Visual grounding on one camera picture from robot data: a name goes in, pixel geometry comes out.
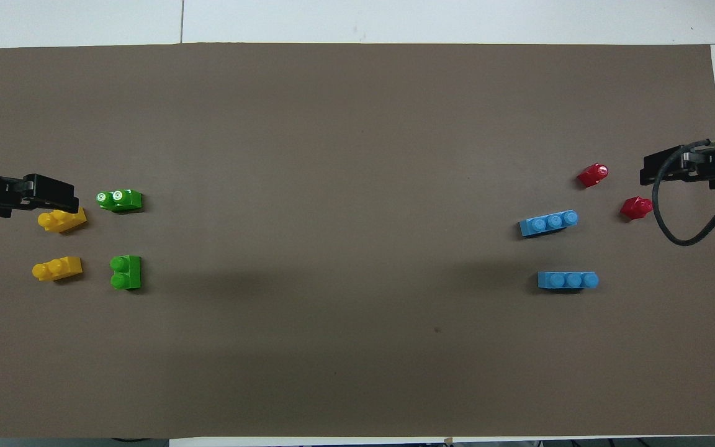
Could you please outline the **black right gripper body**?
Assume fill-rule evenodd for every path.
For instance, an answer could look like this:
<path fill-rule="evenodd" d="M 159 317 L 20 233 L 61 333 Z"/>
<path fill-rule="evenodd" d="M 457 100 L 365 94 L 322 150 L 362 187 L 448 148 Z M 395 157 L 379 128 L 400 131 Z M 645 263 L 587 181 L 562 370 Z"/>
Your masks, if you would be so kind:
<path fill-rule="evenodd" d="M 683 182 L 708 182 L 715 189 L 715 148 L 692 149 L 683 155 Z"/>

